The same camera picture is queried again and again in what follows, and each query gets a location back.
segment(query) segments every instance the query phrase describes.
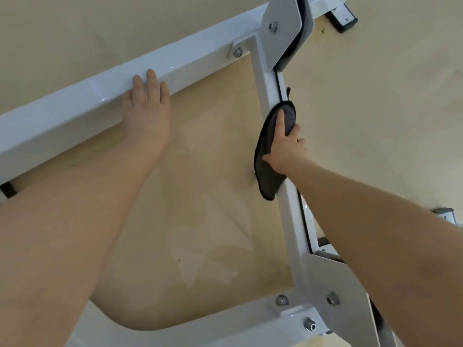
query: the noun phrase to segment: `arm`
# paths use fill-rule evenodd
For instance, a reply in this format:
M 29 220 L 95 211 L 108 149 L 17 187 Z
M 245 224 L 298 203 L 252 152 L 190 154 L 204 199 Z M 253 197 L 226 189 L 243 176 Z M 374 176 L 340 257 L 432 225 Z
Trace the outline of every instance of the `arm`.
M 461 346 L 463 235 L 416 204 L 321 168 L 279 114 L 271 154 L 406 346 Z
M 66 343 L 169 142 L 169 88 L 147 78 L 123 96 L 124 140 L 0 207 L 1 346 Z

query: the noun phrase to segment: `cleaning cloth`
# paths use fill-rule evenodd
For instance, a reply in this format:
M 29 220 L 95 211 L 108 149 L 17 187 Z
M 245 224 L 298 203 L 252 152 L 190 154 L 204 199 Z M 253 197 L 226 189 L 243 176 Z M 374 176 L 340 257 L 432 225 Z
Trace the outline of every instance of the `cleaning cloth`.
M 259 190 L 262 196 L 269 201 L 275 198 L 276 192 L 280 188 L 286 175 L 275 172 L 269 163 L 262 160 L 262 156 L 270 153 L 273 137 L 275 135 L 276 115 L 279 110 L 285 113 L 285 135 L 288 136 L 296 124 L 296 109 L 291 101 L 283 101 L 277 104 L 270 111 L 265 119 L 258 145 L 254 152 L 254 171 L 259 183 Z

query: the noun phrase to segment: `bolt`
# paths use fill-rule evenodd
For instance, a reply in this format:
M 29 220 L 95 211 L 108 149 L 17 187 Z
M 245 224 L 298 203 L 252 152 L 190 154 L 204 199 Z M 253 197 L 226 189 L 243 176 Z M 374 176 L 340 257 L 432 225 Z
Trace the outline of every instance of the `bolt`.
M 285 295 L 276 296 L 275 304 L 277 306 L 286 306 L 286 305 L 288 305 L 289 304 L 288 297 L 286 297 Z
M 333 291 L 327 294 L 327 302 L 332 306 L 338 305 L 340 303 L 338 295 Z
M 236 58 L 240 58 L 242 55 L 243 55 L 243 49 L 241 47 L 238 47 L 235 53 L 233 54 L 233 56 L 235 56 Z
M 269 32 L 275 34 L 278 31 L 278 22 L 271 22 L 269 24 Z
M 315 331 L 317 325 L 315 324 L 315 321 L 312 318 L 305 318 L 304 327 L 307 331 Z

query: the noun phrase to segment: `person's left arm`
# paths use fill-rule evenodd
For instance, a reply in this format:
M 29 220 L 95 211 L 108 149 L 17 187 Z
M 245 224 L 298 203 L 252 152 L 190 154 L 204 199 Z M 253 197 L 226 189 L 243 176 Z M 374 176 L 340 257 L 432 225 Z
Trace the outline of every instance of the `person's left arm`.
M 0 346 L 66 343 L 169 143 L 169 87 L 151 69 L 146 87 L 123 96 L 118 145 L 0 206 Z

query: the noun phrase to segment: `silver bolt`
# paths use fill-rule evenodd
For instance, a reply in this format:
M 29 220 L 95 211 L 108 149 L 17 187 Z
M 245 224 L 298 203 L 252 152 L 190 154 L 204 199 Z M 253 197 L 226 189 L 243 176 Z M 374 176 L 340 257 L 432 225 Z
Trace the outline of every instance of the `silver bolt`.
M 275 34 L 278 31 L 278 22 L 271 22 L 269 24 L 269 32 Z
M 286 297 L 285 295 L 276 296 L 275 304 L 277 306 L 286 306 L 286 305 L 288 305 L 289 304 L 288 297 Z
M 332 306 L 335 306 L 340 303 L 338 295 L 333 291 L 327 294 L 327 302 L 329 305 Z
M 306 328 L 307 331 L 315 331 L 317 328 L 317 325 L 315 324 L 315 321 L 312 318 L 305 318 L 304 327 Z
M 236 58 L 240 58 L 242 55 L 243 55 L 243 49 L 241 47 L 238 47 L 235 53 L 233 54 L 233 56 L 235 56 Z

